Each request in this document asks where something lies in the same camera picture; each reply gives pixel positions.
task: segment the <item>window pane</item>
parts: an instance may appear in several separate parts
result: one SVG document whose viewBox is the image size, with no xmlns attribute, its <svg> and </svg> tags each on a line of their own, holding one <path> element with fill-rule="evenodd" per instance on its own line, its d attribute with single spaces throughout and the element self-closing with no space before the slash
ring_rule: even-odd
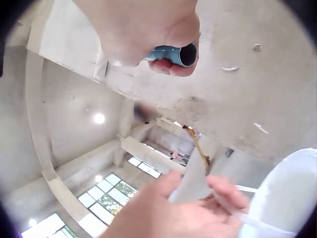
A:
<svg viewBox="0 0 317 238">
<path fill-rule="evenodd" d="M 65 228 L 62 229 L 62 232 L 64 232 L 64 234 L 65 234 L 68 238 L 74 238 L 74 237 L 68 232 L 68 230 L 66 230 Z"/>
<path fill-rule="evenodd" d="M 100 221 L 94 214 L 87 214 L 83 219 L 81 219 L 78 224 L 89 234 L 91 237 L 101 236 L 107 226 Z"/>
<path fill-rule="evenodd" d="M 94 204 L 90 210 L 108 225 L 111 224 L 114 218 L 114 215 L 104 209 L 99 203 Z"/>
<path fill-rule="evenodd" d="M 75 233 L 68 227 L 68 226 L 65 226 L 65 229 L 68 231 L 68 233 L 70 233 L 74 238 L 78 238 Z"/>
<path fill-rule="evenodd" d="M 23 238 L 46 238 L 52 235 L 56 230 L 49 226 L 47 220 L 43 220 L 38 223 L 36 226 L 31 227 L 30 229 L 23 232 L 21 235 Z"/>
<path fill-rule="evenodd" d="M 101 188 L 105 193 L 108 192 L 113 187 L 112 184 L 110 184 L 104 179 L 100 183 L 98 183 L 97 186 Z"/>
<path fill-rule="evenodd" d="M 154 178 L 158 178 L 161 174 L 156 171 L 155 169 L 147 166 L 146 164 L 142 163 L 138 166 L 138 168 L 140 168 L 141 170 L 143 170 L 144 172 L 152 175 Z"/>
<path fill-rule="evenodd" d="M 116 185 L 116 188 L 130 198 L 133 197 L 134 194 L 137 192 L 134 188 L 132 188 L 130 185 L 126 184 L 123 181 L 120 181 L 120 183 Z"/>
<path fill-rule="evenodd" d="M 160 151 L 157 150 L 157 149 L 155 150 L 155 152 L 158 153 L 158 154 L 160 154 L 160 155 L 162 155 L 162 156 L 164 156 L 164 157 L 167 158 L 167 159 L 170 159 L 170 158 L 171 158 L 170 156 L 168 156 L 168 155 L 166 155 L 166 154 L 160 152 Z"/>
<path fill-rule="evenodd" d="M 116 188 L 113 188 L 108 194 L 120 202 L 123 206 L 129 201 L 129 198 Z"/>
<path fill-rule="evenodd" d="M 53 227 L 55 230 L 58 230 L 65 226 L 65 223 L 61 220 L 61 218 L 54 213 L 53 215 L 49 216 L 47 219 L 47 223 L 50 224 L 51 227 Z"/>
<path fill-rule="evenodd" d="M 136 158 L 134 158 L 134 157 L 131 157 L 131 158 L 128 160 L 128 162 L 131 163 L 131 164 L 133 164 L 135 167 L 137 167 L 137 166 L 141 163 L 140 160 L 138 160 L 138 159 L 136 159 Z"/>
<path fill-rule="evenodd" d="M 56 234 L 50 236 L 49 238 L 67 238 L 67 236 L 62 231 L 56 232 Z"/>
<path fill-rule="evenodd" d="M 116 185 L 121 179 L 114 174 L 110 174 L 106 177 L 106 180 L 112 185 Z"/>
<path fill-rule="evenodd" d="M 150 148 L 151 150 L 155 150 L 152 146 L 146 145 L 148 148 Z"/>
<path fill-rule="evenodd" d="M 89 195 L 91 195 L 95 200 L 98 200 L 99 198 L 101 198 L 105 194 L 103 191 L 101 191 L 96 186 L 89 189 L 87 191 L 87 193 L 89 193 Z"/>
<path fill-rule="evenodd" d="M 85 206 L 85 207 L 89 207 L 91 206 L 95 200 L 88 194 L 88 193 L 84 193 L 83 195 L 81 195 L 80 197 L 78 197 L 78 200 Z"/>
<path fill-rule="evenodd" d="M 98 202 L 114 215 L 117 215 L 122 209 L 122 206 L 107 194 L 103 195 L 102 198 L 98 200 Z"/>
</svg>

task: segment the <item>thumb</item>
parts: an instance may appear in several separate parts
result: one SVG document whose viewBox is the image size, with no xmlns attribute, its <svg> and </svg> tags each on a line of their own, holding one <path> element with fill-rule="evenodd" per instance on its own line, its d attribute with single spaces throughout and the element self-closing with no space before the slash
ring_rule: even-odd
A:
<svg viewBox="0 0 317 238">
<path fill-rule="evenodd" d="M 181 174 L 178 171 L 172 170 L 157 180 L 155 183 L 155 189 L 161 196 L 168 198 L 178 187 L 180 181 Z"/>
</svg>

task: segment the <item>concrete ceiling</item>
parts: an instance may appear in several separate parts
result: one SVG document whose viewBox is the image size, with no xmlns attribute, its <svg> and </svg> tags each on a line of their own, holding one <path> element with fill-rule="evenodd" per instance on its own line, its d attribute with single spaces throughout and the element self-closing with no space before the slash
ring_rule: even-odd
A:
<svg viewBox="0 0 317 238">
<path fill-rule="evenodd" d="M 53 155 L 59 166 L 114 138 L 123 96 L 48 60 L 43 72 Z M 103 124 L 94 122 L 97 113 L 105 116 Z"/>
<path fill-rule="evenodd" d="M 0 193 L 42 176 L 29 135 L 24 100 L 26 49 L 7 47 L 0 79 Z M 55 165 L 115 138 L 123 96 L 60 65 L 44 62 L 43 91 Z M 93 120 L 105 116 L 103 124 Z"/>
</svg>

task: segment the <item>window frame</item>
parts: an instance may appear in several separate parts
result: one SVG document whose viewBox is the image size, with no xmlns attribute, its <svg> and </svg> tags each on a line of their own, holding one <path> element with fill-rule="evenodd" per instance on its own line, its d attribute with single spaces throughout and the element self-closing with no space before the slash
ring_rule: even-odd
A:
<svg viewBox="0 0 317 238">
<path fill-rule="evenodd" d="M 71 228 L 66 224 L 66 222 L 63 221 L 63 219 L 58 215 L 57 212 L 53 212 L 51 215 L 49 215 L 47 218 L 41 220 L 40 222 L 42 222 L 42 221 L 48 219 L 49 217 L 51 217 L 51 216 L 54 215 L 54 214 L 56 214 L 56 215 L 59 217 L 59 219 L 64 223 L 64 225 L 63 225 L 61 228 L 59 228 L 58 230 L 56 230 L 54 233 L 52 233 L 52 234 L 50 235 L 50 237 L 51 237 L 52 235 L 55 235 L 57 232 L 62 231 L 63 228 L 66 229 L 66 227 L 68 227 L 68 228 L 71 230 Z M 75 235 L 75 237 L 74 237 L 72 234 L 70 234 L 73 238 L 78 238 L 78 236 L 77 236 L 77 234 L 76 234 L 75 232 L 73 232 L 72 230 L 71 230 L 71 232 Z"/>
<path fill-rule="evenodd" d="M 111 174 L 113 174 L 113 175 L 115 175 L 116 177 L 118 177 L 120 180 L 119 180 L 119 182 L 117 182 L 115 185 L 113 185 L 113 184 L 111 184 L 108 180 L 106 180 L 106 177 L 108 177 L 108 176 L 110 176 Z M 105 192 L 104 190 L 102 190 L 102 188 L 100 188 L 100 187 L 98 187 L 98 183 L 100 183 L 100 182 L 98 182 L 98 183 L 96 183 L 94 186 L 92 186 L 92 187 L 90 187 L 89 189 L 87 189 L 87 191 L 85 191 L 85 192 L 83 192 L 82 194 L 80 194 L 79 196 L 77 196 L 77 200 L 79 201 L 79 197 L 80 196 L 82 196 L 82 195 L 84 195 L 85 193 L 87 193 L 89 196 L 91 196 L 89 193 L 88 193 L 88 191 L 90 190 L 90 189 L 92 189 L 93 187 L 97 187 L 98 189 L 100 189 L 102 192 L 104 192 L 104 194 L 102 195 L 102 196 L 104 196 L 104 195 L 107 195 L 107 196 L 109 196 L 112 200 L 114 200 L 117 204 L 119 204 L 120 206 L 122 206 L 122 207 L 124 207 L 125 205 L 122 205 L 120 202 L 118 202 L 116 199 L 114 199 L 111 195 L 109 195 L 108 193 L 111 191 L 111 190 L 113 190 L 114 188 L 116 188 L 116 186 L 122 181 L 122 182 L 124 182 L 124 183 L 126 183 L 127 185 L 129 185 L 133 190 L 135 190 L 136 192 L 138 192 L 138 190 L 137 189 L 135 189 L 133 186 L 131 186 L 130 184 L 128 184 L 126 181 L 124 181 L 121 177 L 119 177 L 118 175 L 116 175 L 114 172 L 111 172 L 111 173 L 109 173 L 108 175 L 106 175 L 104 178 L 103 178 L 103 180 L 105 180 L 105 181 L 107 181 L 108 183 L 110 183 L 113 187 L 111 188 L 111 189 L 109 189 L 107 192 Z M 112 214 L 113 216 L 115 216 L 115 214 L 113 214 L 111 211 L 109 211 L 106 207 L 104 207 L 102 204 L 100 204 L 99 202 L 99 199 L 98 200 L 95 200 L 95 202 L 93 202 L 90 206 L 88 206 L 88 207 L 86 207 L 84 204 L 83 204 L 83 206 L 86 208 L 86 209 L 88 209 L 88 211 L 89 212 L 91 212 L 95 217 L 97 217 L 97 219 L 99 219 L 103 224 L 105 224 L 107 227 L 108 226 L 110 226 L 110 224 L 107 224 L 106 222 L 104 222 L 99 216 L 97 216 L 92 210 L 90 210 L 90 208 L 93 206 L 93 205 L 95 205 L 96 203 L 98 203 L 99 205 L 101 205 L 106 211 L 108 211 L 110 214 Z"/>
<path fill-rule="evenodd" d="M 132 164 L 132 163 L 129 161 L 131 158 L 135 158 L 135 159 L 139 160 L 140 163 L 139 163 L 137 166 L 135 166 L 134 164 Z M 134 167 L 138 168 L 138 169 L 141 170 L 142 172 L 144 172 L 144 173 L 146 173 L 146 174 L 152 176 L 152 177 L 155 178 L 155 179 L 158 179 L 158 178 L 163 174 L 161 171 L 155 169 L 155 168 L 152 167 L 151 165 L 149 165 L 149 164 L 143 162 L 142 160 L 140 160 L 139 158 L 137 158 L 137 157 L 135 157 L 135 156 L 131 156 L 131 157 L 128 159 L 128 163 L 130 163 L 130 164 L 133 165 Z M 156 177 L 154 177 L 153 175 L 149 174 L 148 172 L 146 172 L 146 171 L 140 169 L 139 166 L 140 166 L 141 164 L 145 164 L 146 166 L 148 166 L 148 167 L 154 169 L 156 172 L 160 173 L 160 175 L 156 178 Z"/>
</svg>

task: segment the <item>glass window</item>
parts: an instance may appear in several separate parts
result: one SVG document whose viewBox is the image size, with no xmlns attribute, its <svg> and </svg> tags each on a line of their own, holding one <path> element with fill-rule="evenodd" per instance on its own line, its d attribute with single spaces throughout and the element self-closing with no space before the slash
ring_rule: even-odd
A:
<svg viewBox="0 0 317 238">
<path fill-rule="evenodd" d="M 126 205 L 126 203 L 129 201 L 129 198 L 116 188 L 110 190 L 108 194 L 119 203 L 121 203 L 123 206 Z"/>
<path fill-rule="evenodd" d="M 78 200 L 85 206 L 89 207 L 91 206 L 94 202 L 95 199 L 93 199 L 88 193 L 84 193 L 80 197 L 78 197 Z"/>
<path fill-rule="evenodd" d="M 114 215 L 104 209 L 99 203 L 95 203 L 93 206 L 91 206 L 90 210 L 108 225 L 110 225 L 114 219 Z"/>
<path fill-rule="evenodd" d="M 166 158 L 170 158 L 170 157 L 168 157 L 167 155 L 163 154 L 162 152 L 160 152 L 158 150 L 155 150 L 155 151 L 157 153 L 161 153 Z M 153 168 L 152 166 L 148 165 L 147 163 L 142 162 L 140 159 L 138 159 L 136 157 L 131 157 L 130 159 L 128 159 L 128 162 L 133 164 L 135 167 L 140 168 L 141 170 L 143 170 L 144 172 L 146 172 L 149 175 L 153 176 L 154 178 L 158 178 L 162 174 L 162 172 L 156 170 L 155 168 Z"/>
<path fill-rule="evenodd" d="M 134 188 L 132 188 L 130 185 L 128 185 L 127 183 L 123 181 L 120 181 L 120 183 L 116 185 L 116 188 L 119 189 L 122 193 L 124 193 L 129 198 L 133 197 L 134 194 L 137 192 Z"/>
<path fill-rule="evenodd" d="M 96 186 L 79 196 L 78 200 L 92 212 L 90 214 L 94 218 L 98 218 L 98 222 L 106 226 L 110 225 L 114 216 L 122 210 L 123 206 L 136 192 L 137 190 L 122 181 L 117 175 L 109 174 Z"/>
<path fill-rule="evenodd" d="M 152 175 L 154 178 L 158 178 L 161 173 L 156 171 L 155 169 L 151 168 L 150 166 L 141 163 L 138 168 L 140 168 L 141 170 L 143 170 L 144 172 L 148 173 L 149 175 Z"/>
<path fill-rule="evenodd" d="M 101 191 L 98 187 L 94 186 L 87 191 L 95 200 L 98 200 L 104 195 L 104 192 Z"/>
<path fill-rule="evenodd" d="M 26 230 L 21 235 L 23 238 L 78 238 L 56 213 Z"/>
<path fill-rule="evenodd" d="M 110 184 L 104 179 L 100 183 L 98 183 L 97 186 L 101 188 L 105 193 L 108 192 L 113 187 L 112 184 Z"/>
<path fill-rule="evenodd" d="M 91 237 L 100 237 L 107 226 L 104 222 L 99 220 L 93 213 L 89 213 L 81 219 L 78 224 L 89 234 Z"/>
<path fill-rule="evenodd" d="M 167 159 L 170 159 L 170 158 L 171 158 L 170 156 L 168 156 L 168 155 L 166 155 L 166 154 L 160 152 L 160 151 L 157 150 L 157 149 L 155 150 L 155 152 L 158 153 L 158 154 L 160 154 L 160 155 L 162 155 L 162 156 L 164 156 L 164 157 L 167 158 Z"/>
<path fill-rule="evenodd" d="M 107 194 L 103 195 L 98 202 L 113 215 L 117 215 L 122 209 L 122 206 Z"/>
<path fill-rule="evenodd" d="M 141 161 L 135 157 L 131 157 L 129 160 L 128 160 L 129 163 L 133 164 L 135 167 L 137 167 Z"/>
<path fill-rule="evenodd" d="M 112 185 L 116 185 L 121 179 L 114 174 L 110 174 L 106 177 L 106 180 Z"/>
</svg>

